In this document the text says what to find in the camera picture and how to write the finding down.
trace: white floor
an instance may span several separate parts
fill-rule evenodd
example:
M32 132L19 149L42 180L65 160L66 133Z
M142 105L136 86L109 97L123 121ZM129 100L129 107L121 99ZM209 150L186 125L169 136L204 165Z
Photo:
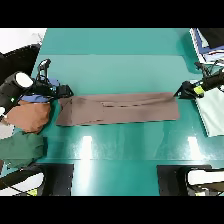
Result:
M0 28L0 52L42 42L47 28Z

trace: light green cloth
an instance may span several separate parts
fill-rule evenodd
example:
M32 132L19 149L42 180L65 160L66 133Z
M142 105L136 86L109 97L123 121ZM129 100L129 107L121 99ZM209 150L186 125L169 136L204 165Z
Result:
M12 137L0 140L0 160L8 168L28 166L43 156L44 141L42 135L17 132Z

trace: green tabletop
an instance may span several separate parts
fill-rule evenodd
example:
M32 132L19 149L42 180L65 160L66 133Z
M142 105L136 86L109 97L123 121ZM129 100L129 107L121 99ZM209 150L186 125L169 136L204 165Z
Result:
M75 95L174 93L202 77L185 28L48 29L33 76L46 58L49 77ZM55 101L42 131L47 155L38 162L74 163L72 195L158 195L158 164L223 167L224 137L208 138L195 103L177 102L177 121L58 127Z

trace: teal table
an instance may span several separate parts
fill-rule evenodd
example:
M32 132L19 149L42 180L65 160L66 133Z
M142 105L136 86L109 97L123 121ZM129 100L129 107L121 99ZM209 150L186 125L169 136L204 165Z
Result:
M48 29L35 64L75 95L175 92L201 79L189 29ZM224 167L224 137L208 138L196 105L178 100L178 121L57 127L52 105L42 163L74 163L72 195L159 195L156 165Z

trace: folded brown fabric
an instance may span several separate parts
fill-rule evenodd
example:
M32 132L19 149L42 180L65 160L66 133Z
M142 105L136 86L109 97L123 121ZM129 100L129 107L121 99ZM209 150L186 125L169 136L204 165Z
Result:
M173 93L73 96L59 100L56 125L75 126L177 120Z
M27 133L39 133L49 120L50 103L19 101L20 106L12 108L5 121Z

